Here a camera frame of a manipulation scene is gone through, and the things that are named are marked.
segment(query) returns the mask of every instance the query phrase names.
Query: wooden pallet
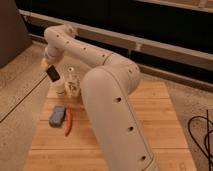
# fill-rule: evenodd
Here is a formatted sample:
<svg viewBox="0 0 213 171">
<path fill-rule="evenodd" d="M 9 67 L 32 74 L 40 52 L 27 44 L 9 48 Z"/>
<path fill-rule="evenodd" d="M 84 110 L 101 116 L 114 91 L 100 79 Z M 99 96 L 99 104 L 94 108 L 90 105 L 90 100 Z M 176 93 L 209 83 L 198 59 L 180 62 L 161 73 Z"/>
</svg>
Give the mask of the wooden pallet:
<svg viewBox="0 0 213 171">
<path fill-rule="evenodd" d="M 146 137 L 162 171 L 196 170 L 181 125 L 163 82 L 143 82 L 130 96 Z M 72 106 L 73 129 L 51 128 L 48 118 L 55 105 Z M 24 171 L 108 170 L 81 102 L 58 98 L 50 88 Z"/>
</svg>

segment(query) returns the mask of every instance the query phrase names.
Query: wooden board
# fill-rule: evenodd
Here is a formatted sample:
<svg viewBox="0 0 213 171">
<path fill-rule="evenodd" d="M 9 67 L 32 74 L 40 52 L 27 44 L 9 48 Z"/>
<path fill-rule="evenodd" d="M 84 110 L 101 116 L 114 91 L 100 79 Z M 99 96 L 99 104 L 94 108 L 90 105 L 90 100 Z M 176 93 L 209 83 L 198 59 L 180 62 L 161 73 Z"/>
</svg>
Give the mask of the wooden board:
<svg viewBox="0 0 213 171">
<path fill-rule="evenodd" d="M 130 96 L 130 101 L 160 169 L 196 170 L 165 84 L 141 83 Z M 61 128 L 51 128 L 48 119 L 53 106 L 67 104 L 72 106 L 74 121 L 71 134 L 65 137 L 66 124 Z M 108 170 L 81 101 L 58 98 L 50 88 L 24 170 Z"/>
</svg>

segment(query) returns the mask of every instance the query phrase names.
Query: bottle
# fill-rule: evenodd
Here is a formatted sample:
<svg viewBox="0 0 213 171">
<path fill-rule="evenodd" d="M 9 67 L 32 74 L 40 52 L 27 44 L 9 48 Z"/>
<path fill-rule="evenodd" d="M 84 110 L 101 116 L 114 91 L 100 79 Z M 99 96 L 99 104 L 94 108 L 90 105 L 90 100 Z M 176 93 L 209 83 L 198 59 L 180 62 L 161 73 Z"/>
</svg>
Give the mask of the bottle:
<svg viewBox="0 0 213 171">
<path fill-rule="evenodd" d="M 68 68 L 67 88 L 71 97 L 78 98 L 80 96 L 80 79 L 73 67 Z"/>
</svg>

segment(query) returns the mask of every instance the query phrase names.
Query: concrete floor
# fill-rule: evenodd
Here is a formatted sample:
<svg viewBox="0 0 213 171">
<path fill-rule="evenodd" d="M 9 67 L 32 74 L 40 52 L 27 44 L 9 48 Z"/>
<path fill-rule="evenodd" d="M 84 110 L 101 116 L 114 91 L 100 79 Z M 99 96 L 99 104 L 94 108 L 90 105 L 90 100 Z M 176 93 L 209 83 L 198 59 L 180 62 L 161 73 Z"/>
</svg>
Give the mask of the concrete floor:
<svg viewBox="0 0 213 171">
<path fill-rule="evenodd" d="M 24 165 L 50 83 L 40 69 L 43 50 L 43 45 L 35 43 L 0 69 L 0 171 L 20 171 Z M 74 66 L 80 77 L 89 70 L 87 65 L 68 57 L 58 68 L 64 72 L 69 66 Z M 203 115 L 207 108 L 213 108 L 213 94 L 147 74 L 141 74 L 141 78 L 167 84 L 195 164 L 199 171 L 207 171 L 207 160 L 189 137 L 187 121 L 192 116 Z M 202 141 L 205 124 L 200 121 L 195 124 L 198 123 L 201 126 L 194 125 L 194 133 Z"/>
</svg>

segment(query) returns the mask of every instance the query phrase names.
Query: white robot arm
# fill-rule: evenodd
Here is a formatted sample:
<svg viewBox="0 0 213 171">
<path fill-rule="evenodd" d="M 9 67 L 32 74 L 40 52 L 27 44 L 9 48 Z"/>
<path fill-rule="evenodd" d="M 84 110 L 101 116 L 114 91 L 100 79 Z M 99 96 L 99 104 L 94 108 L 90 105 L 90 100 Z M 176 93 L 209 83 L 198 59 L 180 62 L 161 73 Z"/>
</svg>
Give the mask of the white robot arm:
<svg viewBox="0 0 213 171">
<path fill-rule="evenodd" d="M 128 95 L 140 82 L 138 66 L 114 52 L 74 39 L 71 26 L 45 30 L 49 64 L 66 51 L 93 69 L 81 82 L 83 104 L 111 171 L 157 171 L 158 166 Z"/>
</svg>

